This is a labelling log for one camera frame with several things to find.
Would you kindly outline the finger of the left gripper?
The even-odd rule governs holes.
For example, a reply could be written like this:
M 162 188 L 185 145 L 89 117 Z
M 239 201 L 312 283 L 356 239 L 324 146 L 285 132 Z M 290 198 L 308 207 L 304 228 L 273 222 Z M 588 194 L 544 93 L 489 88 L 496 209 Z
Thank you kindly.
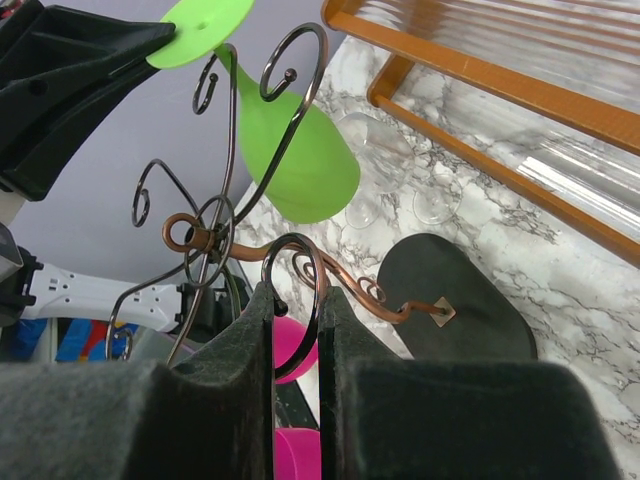
M 176 27 L 25 1 L 1 21 L 1 189 L 41 201 Z

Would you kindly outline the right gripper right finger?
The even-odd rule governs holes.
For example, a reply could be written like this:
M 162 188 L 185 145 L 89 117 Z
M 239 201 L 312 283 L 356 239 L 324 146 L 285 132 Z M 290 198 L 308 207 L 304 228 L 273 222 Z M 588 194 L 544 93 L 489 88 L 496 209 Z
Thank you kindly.
M 404 360 L 328 290 L 319 318 L 325 479 L 617 479 L 582 383 L 557 364 Z

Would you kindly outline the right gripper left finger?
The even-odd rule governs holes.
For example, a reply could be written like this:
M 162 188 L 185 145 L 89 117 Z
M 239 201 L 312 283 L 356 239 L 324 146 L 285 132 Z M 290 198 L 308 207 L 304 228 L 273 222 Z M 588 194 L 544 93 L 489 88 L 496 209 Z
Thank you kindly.
M 174 367 L 3 364 L 5 479 L 270 479 L 273 297 Z

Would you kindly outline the metal wine glass rack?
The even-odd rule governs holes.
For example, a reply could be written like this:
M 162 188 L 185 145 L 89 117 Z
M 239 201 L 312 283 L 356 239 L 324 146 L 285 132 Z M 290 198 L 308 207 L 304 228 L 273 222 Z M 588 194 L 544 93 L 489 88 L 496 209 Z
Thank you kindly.
M 290 374 L 305 359 L 315 344 L 320 313 L 324 307 L 324 298 L 331 277 L 335 277 L 361 306 L 388 323 L 401 324 L 408 320 L 414 311 L 428 314 L 436 323 L 447 323 L 457 315 L 462 315 L 476 324 L 485 325 L 487 330 L 493 332 L 493 338 L 501 343 L 497 348 L 490 348 L 489 357 L 516 360 L 537 358 L 537 346 L 530 327 L 497 290 L 491 292 L 491 302 L 485 302 L 480 298 L 480 292 L 474 290 L 460 309 L 455 309 L 446 298 L 441 298 L 434 304 L 409 301 L 399 310 L 391 311 L 385 308 L 384 291 L 375 280 L 367 277 L 354 279 L 335 259 L 318 249 L 303 235 L 287 234 L 260 248 L 235 244 L 237 224 L 250 213 L 271 186 L 274 176 L 291 148 L 292 141 L 297 137 L 306 136 L 302 125 L 312 110 L 312 103 L 327 65 L 327 35 L 320 25 L 308 22 L 289 32 L 271 54 L 259 82 L 254 85 L 260 105 L 271 105 L 282 98 L 288 86 L 296 80 L 297 73 L 294 69 L 288 69 L 280 83 L 270 88 L 268 83 L 271 73 L 284 51 L 298 37 L 306 33 L 313 34 L 318 41 L 316 67 L 312 80 L 305 95 L 295 98 L 296 109 L 288 115 L 286 128 L 270 157 L 257 190 L 240 213 L 231 213 L 226 223 L 220 223 L 219 219 L 214 217 L 209 225 L 205 225 L 202 216 L 209 206 L 214 205 L 218 211 L 232 209 L 227 193 L 221 191 L 205 204 L 197 205 L 181 181 L 162 160 L 154 159 L 148 164 L 150 167 L 163 168 L 192 210 L 189 214 L 176 214 L 165 222 L 163 227 L 165 244 L 171 250 L 182 254 L 183 262 L 179 267 L 180 270 L 188 272 L 191 264 L 196 260 L 202 262 L 203 268 L 199 279 L 188 282 L 195 291 L 194 300 L 174 344 L 181 345 L 189 333 L 205 290 L 219 276 L 225 278 L 231 276 L 227 267 L 229 259 L 261 263 L 261 278 L 269 282 L 277 255 L 282 250 L 290 250 L 293 253 L 292 266 L 295 274 L 314 291 L 314 304 L 305 336 L 299 347 L 282 366 L 276 369 L 279 378 Z

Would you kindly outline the green plastic wine glass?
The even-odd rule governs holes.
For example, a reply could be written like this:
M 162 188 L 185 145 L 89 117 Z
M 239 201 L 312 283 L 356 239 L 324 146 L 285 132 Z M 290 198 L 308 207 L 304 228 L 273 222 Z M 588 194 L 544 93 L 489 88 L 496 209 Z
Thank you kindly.
M 256 184 L 245 206 L 235 214 L 242 221 L 261 197 L 267 197 L 288 221 L 314 224 L 340 212 L 353 198 L 360 167 L 329 116 L 314 105 L 328 63 L 328 39 L 315 22 L 291 30 L 277 45 L 260 79 L 240 66 L 228 38 L 245 20 L 250 1 L 180 1 L 163 17 L 176 28 L 175 38 L 150 54 L 160 70 L 177 68 L 201 57 L 220 62 L 229 75 L 229 153 L 243 156 Z M 300 36 L 318 44 L 314 73 L 305 94 L 289 86 L 297 78 L 288 69 L 276 86 L 269 84 L 274 67 Z

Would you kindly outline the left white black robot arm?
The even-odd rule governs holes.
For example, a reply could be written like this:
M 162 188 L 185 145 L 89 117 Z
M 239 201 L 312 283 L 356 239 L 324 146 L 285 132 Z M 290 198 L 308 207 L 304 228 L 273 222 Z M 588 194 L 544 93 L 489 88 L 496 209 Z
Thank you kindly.
M 44 200 L 103 120 L 156 73 L 210 54 L 248 1 L 181 1 L 158 22 L 132 22 L 38 1 L 1 5 L 1 188 Z M 191 287 L 78 275 L 25 250 L 1 267 L 1 321 L 81 317 L 169 332 Z

